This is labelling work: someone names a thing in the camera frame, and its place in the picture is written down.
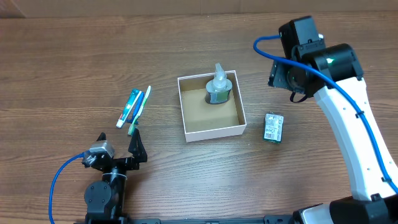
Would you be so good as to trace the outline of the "green white toothbrush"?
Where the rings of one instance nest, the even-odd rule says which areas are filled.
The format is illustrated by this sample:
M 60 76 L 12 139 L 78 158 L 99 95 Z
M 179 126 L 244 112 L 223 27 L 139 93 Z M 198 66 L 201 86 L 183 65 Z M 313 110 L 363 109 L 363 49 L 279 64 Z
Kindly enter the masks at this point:
M 147 101 L 147 99 L 148 99 L 148 97 L 149 97 L 149 95 L 151 93 L 151 90 L 152 90 L 152 87 L 149 85 L 148 88 L 147 88 L 147 91 L 145 92 L 145 95 L 144 95 L 143 99 L 141 100 L 141 103 L 139 105 L 139 109 L 137 110 L 137 112 L 133 113 L 132 123 L 131 123 L 131 125 L 129 127 L 129 130 L 128 130 L 128 133 L 127 133 L 129 136 L 132 136 L 132 134 L 134 132 L 134 129 L 136 128 L 137 120 L 141 116 L 141 114 L 142 114 L 142 112 L 144 110 L 146 101 Z

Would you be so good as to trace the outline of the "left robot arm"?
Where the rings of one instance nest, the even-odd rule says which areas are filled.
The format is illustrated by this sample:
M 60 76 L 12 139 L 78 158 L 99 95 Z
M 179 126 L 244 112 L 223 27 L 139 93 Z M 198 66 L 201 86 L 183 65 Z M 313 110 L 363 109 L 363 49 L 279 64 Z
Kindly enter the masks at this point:
M 147 162 L 147 153 L 138 129 L 133 131 L 129 157 L 114 157 L 114 148 L 101 133 L 90 149 L 83 153 L 82 164 L 102 172 L 102 179 L 87 186 L 84 194 L 87 212 L 85 223 L 131 223 L 123 212 L 127 175 Z

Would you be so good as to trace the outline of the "white cardboard box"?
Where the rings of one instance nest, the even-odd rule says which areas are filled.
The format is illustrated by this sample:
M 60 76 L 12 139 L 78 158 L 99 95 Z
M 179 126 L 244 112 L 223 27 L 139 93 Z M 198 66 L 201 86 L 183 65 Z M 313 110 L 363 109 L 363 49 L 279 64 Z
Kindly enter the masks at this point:
M 226 103 L 211 105 L 205 101 L 205 85 L 213 73 L 177 79 L 178 94 L 186 142 L 242 135 L 247 121 L 238 78 L 234 70 L 226 72 L 233 86 Z

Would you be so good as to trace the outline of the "clear pump soap bottle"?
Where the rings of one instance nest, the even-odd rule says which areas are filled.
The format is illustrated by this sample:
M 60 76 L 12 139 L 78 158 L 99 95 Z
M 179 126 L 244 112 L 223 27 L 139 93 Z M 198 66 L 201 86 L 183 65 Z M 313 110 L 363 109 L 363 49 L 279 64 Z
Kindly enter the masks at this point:
M 214 78 L 206 84 L 205 101 L 211 105 L 226 103 L 229 100 L 229 94 L 233 84 L 227 79 L 226 72 L 220 63 L 215 64 Z

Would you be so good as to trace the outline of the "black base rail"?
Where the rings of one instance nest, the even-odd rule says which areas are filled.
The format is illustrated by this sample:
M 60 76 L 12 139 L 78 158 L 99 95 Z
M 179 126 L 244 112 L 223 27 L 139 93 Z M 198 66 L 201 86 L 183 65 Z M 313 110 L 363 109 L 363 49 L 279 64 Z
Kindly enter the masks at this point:
M 292 215 L 265 215 L 259 218 L 221 218 L 221 219 L 183 219 L 183 220 L 160 220 L 158 218 L 131 219 L 122 218 L 121 220 L 95 220 L 83 221 L 81 223 L 100 223 L 100 224 L 294 224 Z

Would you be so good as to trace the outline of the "green white soap packet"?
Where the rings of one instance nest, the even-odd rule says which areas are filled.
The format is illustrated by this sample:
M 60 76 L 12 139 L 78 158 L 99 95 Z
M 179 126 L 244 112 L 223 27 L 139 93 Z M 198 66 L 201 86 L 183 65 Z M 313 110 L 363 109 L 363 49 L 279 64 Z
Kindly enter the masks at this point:
M 284 117 L 279 114 L 267 113 L 264 118 L 263 140 L 281 143 Z

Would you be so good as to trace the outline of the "white teal toothpaste tube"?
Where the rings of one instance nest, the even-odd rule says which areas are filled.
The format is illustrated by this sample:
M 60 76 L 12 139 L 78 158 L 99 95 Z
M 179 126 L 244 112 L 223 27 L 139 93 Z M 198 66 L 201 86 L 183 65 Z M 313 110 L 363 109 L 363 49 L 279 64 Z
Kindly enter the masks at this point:
M 127 103 L 123 109 L 123 112 L 120 115 L 118 122 L 116 123 L 117 128 L 122 128 L 122 126 L 124 125 L 124 123 L 127 120 L 127 117 L 129 116 L 130 112 L 134 108 L 134 105 L 136 104 L 137 100 L 139 99 L 139 97 L 141 95 L 142 95 L 142 92 L 138 89 L 133 89 L 131 91 L 131 94 L 127 100 Z

